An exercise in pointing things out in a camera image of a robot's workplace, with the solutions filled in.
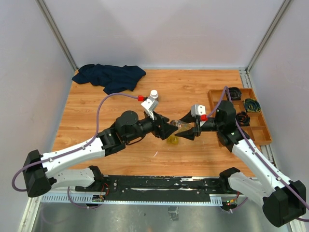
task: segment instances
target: metal frame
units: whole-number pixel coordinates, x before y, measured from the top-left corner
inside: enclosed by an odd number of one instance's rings
[[[266,44],[268,43],[270,37],[272,36],[274,31],[276,30],[277,25],[280,23],[281,19],[283,18],[283,15],[285,14],[285,12],[287,11],[287,9],[289,8],[289,6],[291,5],[292,2],[293,2],[293,0],[284,0],[284,2],[282,3],[282,5],[280,6],[280,9],[277,11],[275,18],[273,19],[269,28],[267,29],[266,34],[264,35],[262,41],[260,42],[259,46],[257,47],[257,49],[255,51],[253,57],[251,58],[251,60],[248,64],[248,67],[246,68],[246,71],[249,72],[252,69],[255,62],[257,61],[260,54],[262,53],[263,49],[265,48]]]
[[[48,23],[48,25],[50,27],[50,29],[52,30],[55,38],[57,39],[57,41],[58,41],[58,43],[59,43],[59,45],[60,45],[64,55],[68,59],[68,62],[70,63],[70,66],[72,66],[72,68],[74,70],[76,70],[78,67],[77,67],[77,65],[76,65],[76,63],[75,63],[75,61],[74,61],[74,59],[73,59],[73,57],[72,57],[72,55],[71,55],[67,45],[66,45],[66,43],[64,42],[64,40],[63,40],[63,38],[61,36],[61,33],[60,33],[60,31],[59,31],[59,29],[58,29],[58,27],[57,27],[57,25],[56,25],[52,15],[50,14],[50,12],[49,12],[49,10],[47,8],[47,5],[46,5],[45,1],[44,0],[35,0],[35,1],[37,2],[37,4],[38,4],[42,14],[44,15],[44,17],[45,17],[45,19],[46,19],[46,21],[47,21],[47,23]]]
[[[42,14],[44,15],[49,27],[51,28],[55,38],[57,39],[64,55],[66,56],[70,66],[76,70],[78,69],[64,39],[61,36],[61,33],[59,29],[56,26],[55,21],[53,20],[52,15],[50,14],[48,7],[44,0],[36,0]],[[282,5],[280,6],[280,9],[278,10],[275,18],[273,19],[272,23],[270,24],[269,28],[267,29],[267,32],[265,33],[263,39],[261,40],[258,48],[256,49],[253,57],[251,58],[248,66],[246,68],[240,68],[239,74],[241,77],[242,84],[245,88],[252,88],[252,84],[250,81],[250,70],[253,68],[255,62],[257,61],[258,57],[262,53],[263,49],[265,48],[266,44],[268,43],[269,39],[271,38],[272,34],[274,33],[275,29],[277,28],[278,24],[280,23],[281,19],[283,18],[284,14],[286,13],[287,9],[291,5],[293,0],[284,0]],[[266,158],[273,163],[276,166],[273,152],[270,145],[261,146],[262,153],[266,156]],[[42,197],[38,198],[29,198],[27,206],[25,208],[24,215],[21,220],[20,227],[18,229],[19,232],[29,232],[32,230],[32,227],[34,225],[35,218],[37,216],[37,212],[39,209],[40,202],[46,202],[49,198],[44,198],[42,200]],[[287,224],[289,226],[289,230],[292,232],[301,232],[306,231],[305,225],[301,221],[294,220]]]

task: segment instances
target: white wall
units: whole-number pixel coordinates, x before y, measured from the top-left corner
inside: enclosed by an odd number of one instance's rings
[[[0,231],[16,232],[28,197],[11,179],[51,149],[73,70],[34,0],[0,1],[0,35]]]
[[[45,0],[80,67],[245,67],[282,0]]]
[[[309,1],[294,1],[251,74],[276,161],[307,186],[309,202]]]

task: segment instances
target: wooden table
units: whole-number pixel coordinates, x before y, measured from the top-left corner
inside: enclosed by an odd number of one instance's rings
[[[183,117],[196,103],[205,105],[206,113],[209,113],[209,89],[222,89],[225,85],[242,87],[238,70],[146,70],[146,73],[134,92],[125,92],[148,96],[150,90],[158,90],[160,102],[156,112],[170,120]],[[94,135],[97,108],[106,96],[103,89],[90,83],[72,83],[54,151]],[[108,128],[126,110],[133,110],[140,119],[143,118],[139,101],[123,96],[109,98],[101,109],[99,131]],[[104,174],[218,176],[221,171],[236,167],[245,175],[254,176],[239,158],[225,147],[219,147],[215,132],[204,132],[195,141],[180,138],[178,145],[167,144],[167,141],[148,134],[142,142],[127,146],[116,154],[89,160],[73,168],[90,165],[98,166]]]

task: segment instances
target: plastic bottle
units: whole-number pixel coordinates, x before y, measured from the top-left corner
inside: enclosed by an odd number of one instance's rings
[[[175,134],[182,132],[182,131],[187,131],[192,128],[192,125],[186,122],[182,122],[180,120],[172,120],[170,124],[177,126],[178,130],[175,131],[172,135],[169,136],[167,139],[168,144],[178,144],[179,143],[179,137],[175,136]]]

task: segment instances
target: navy towel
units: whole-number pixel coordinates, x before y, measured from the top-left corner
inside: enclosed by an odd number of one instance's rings
[[[138,66],[87,64],[78,70],[72,80],[78,84],[90,82],[94,86],[104,86],[104,92],[111,94],[126,89],[133,91],[137,82],[145,75],[146,72]]]

